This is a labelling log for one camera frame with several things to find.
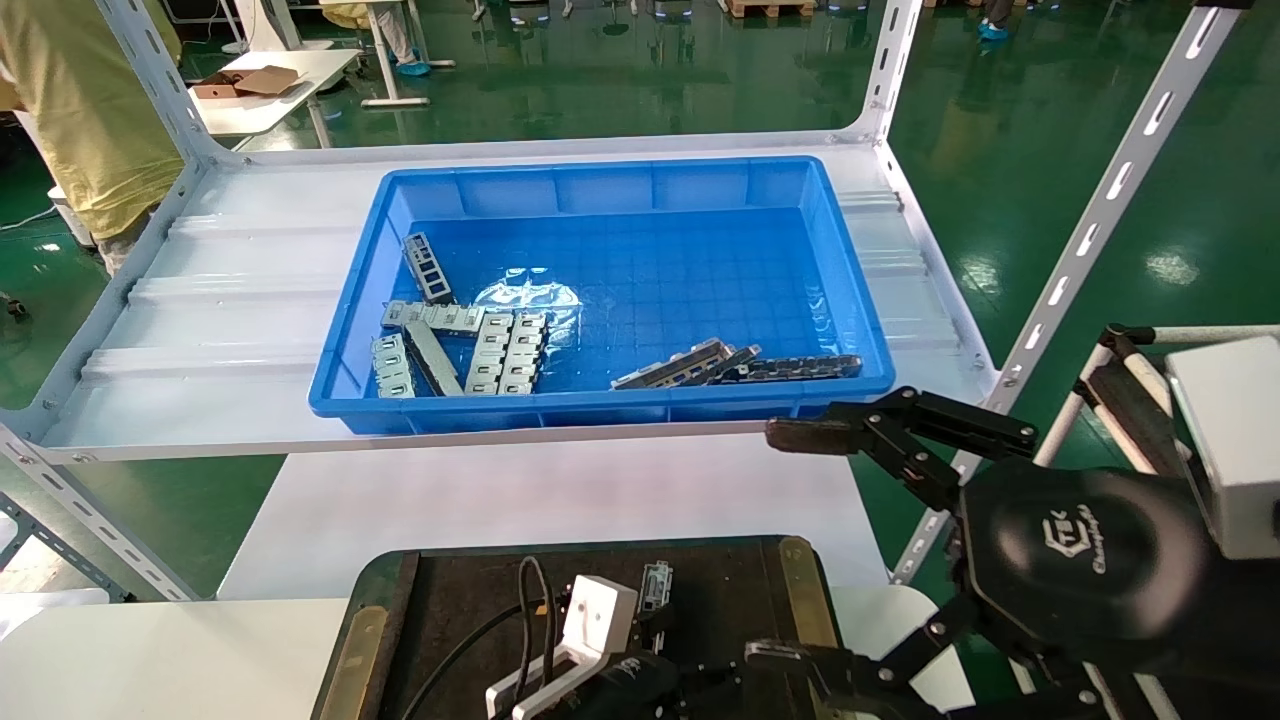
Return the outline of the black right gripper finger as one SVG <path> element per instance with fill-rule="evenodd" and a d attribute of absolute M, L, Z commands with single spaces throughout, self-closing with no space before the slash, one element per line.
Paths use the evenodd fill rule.
<path fill-rule="evenodd" d="M 833 402 L 819 418 L 772 418 L 765 442 L 787 454 L 867 455 L 925 506 L 959 506 L 961 473 L 931 450 L 980 459 L 1030 457 L 1039 432 L 984 407 L 904 386 L 869 404 Z"/>
<path fill-rule="evenodd" d="M 1083 682 L 1065 682 L 1032 694 L 940 710 L 910 680 L 974 629 L 980 606 L 952 598 L 928 623 L 899 642 L 883 659 L 818 644 L 760 639 L 745 644 L 745 662 L 809 682 L 817 698 L 838 712 L 877 719 L 1100 719 L 1101 698 Z"/>

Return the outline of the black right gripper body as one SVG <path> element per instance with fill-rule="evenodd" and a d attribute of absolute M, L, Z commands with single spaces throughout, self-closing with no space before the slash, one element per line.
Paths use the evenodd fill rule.
<path fill-rule="evenodd" d="M 1011 651 L 1277 687 L 1277 561 L 1225 557 L 1188 482 L 992 466 L 956 518 L 965 585 Z"/>

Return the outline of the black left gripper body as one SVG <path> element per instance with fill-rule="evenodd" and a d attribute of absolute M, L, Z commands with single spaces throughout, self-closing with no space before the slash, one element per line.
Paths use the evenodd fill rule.
<path fill-rule="evenodd" d="M 572 719 L 676 719 L 692 674 L 659 655 L 627 655 L 570 701 Z"/>

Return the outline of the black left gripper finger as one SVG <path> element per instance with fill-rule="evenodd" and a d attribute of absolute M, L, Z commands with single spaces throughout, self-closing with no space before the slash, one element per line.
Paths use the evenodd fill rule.
<path fill-rule="evenodd" d="M 684 707 L 724 707 L 741 700 L 744 688 L 740 662 L 699 664 L 682 671 Z"/>
<path fill-rule="evenodd" d="M 673 606 L 641 609 L 636 615 L 636 650 L 660 655 L 666 633 L 673 624 Z"/>

